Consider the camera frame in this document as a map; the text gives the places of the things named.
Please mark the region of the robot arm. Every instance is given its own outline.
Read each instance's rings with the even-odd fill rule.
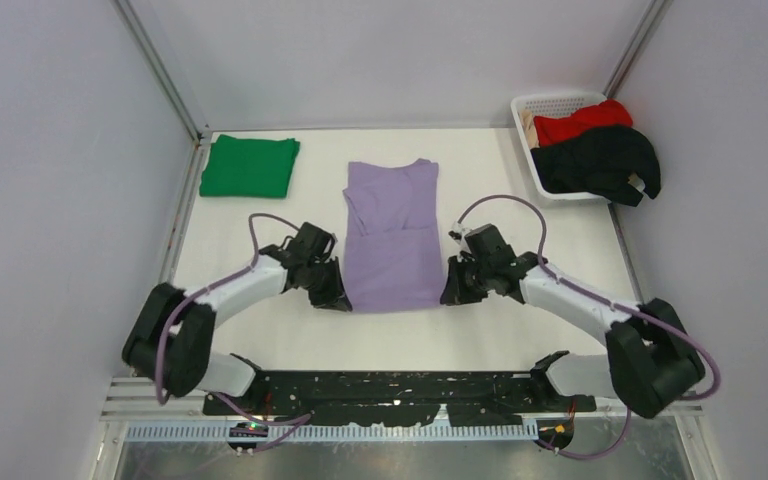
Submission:
[[[560,278],[571,277],[547,262],[545,267],[555,274],[550,275],[539,264],[536,254],[516,256],[493,225],[472,231],[460,229],[450,235],[461,243],[463,251],[449,258],[449,274],[440,303],[476,303],[493,290],[554,313],[606,347],[607,356],[558,352],[538,362],[535,370],[546,376],[558,394],[618,397],[638,415],[652,418],[705,376],[704,366],[692,347],[615,308],[622,305],[642,311],[684,331],[667,302],[654,299],[638,305],[628,300],[612,300],[611,305],[604,305],[563,285]],[[574,283],[585,286],[579,281]],[[595,289],[585,288],[595,293]]]
[[[255,368],[231,355],[211,352],[213,331],[260,300],[287,290],[307,290],[315,308],[350,311],[336,258],[330,258],[334,238],[304,223],[285,245],[260,250],[260,259],[246,275],[199,296],[178,316],[180,329],[166,343],[163,384],[175,397],[194,389],[242,395],[255,377]],[[168,283],[149,294],[122,350],[122,359],[152,380],[161,331],[172,310],[196,290]]]

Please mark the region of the red cloth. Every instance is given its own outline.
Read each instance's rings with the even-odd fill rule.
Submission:
[[[630,127],[631,124],[631,115],[616,100],[605,100],[599,105],[584,107],[566,118],[534,117],[537,139],[541,147],[575,138],[594,127]]]

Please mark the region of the clothing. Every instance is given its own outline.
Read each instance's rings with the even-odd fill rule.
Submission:
[[[355,312],[440,305],[446,284],[437,228],[439,167],[417,160],[399,168],[349,163],[346,295]]]
[[[661,191],[661,169],[655,149],[637,130],[622,125],[590,129],[580,136],[531,151],[543,188],[550,193],[590,192],[636,206],[643,194],[629,184],[636,174],[643,192]]]
[[[537,136],[537,127],[534,125],[534,114],[526,109],[519,112],[519,118],[522,120],[522,130],[525,132],[525,143],[528,144],[528,148],[539,147],[540,139]]]
[[[534,117],[541,147],[575,138],[594,127],[610,125],[632,126],[631,115],[616,100],[605,100],[598,105],[581,108],[565,118]]]
[[[299,146],[293,138],[275,141],[220,135],[210,147],[199,195],[284,198]]]

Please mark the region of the metal floor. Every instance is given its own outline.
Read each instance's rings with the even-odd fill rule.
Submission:
[[[621,422],[576,419],[570,450],[605,448]],[[591,462],[556,457],[531,442],[288,444],[239,457],[226,444],[128,443],[117,479],[389,480],[418,472],[423,480],[693,478],[673,418],[633,424],[620,449]]]

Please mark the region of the black cloth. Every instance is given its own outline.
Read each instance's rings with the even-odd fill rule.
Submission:
[[[637,130],[622,125],[597,127],[578,137],[531,150],[543,188],[550,193],[590,192],[613,202],[637,206],[643,194],[628,184],[636,173],[655,198],[661,191],[661,167],[655,149]]]

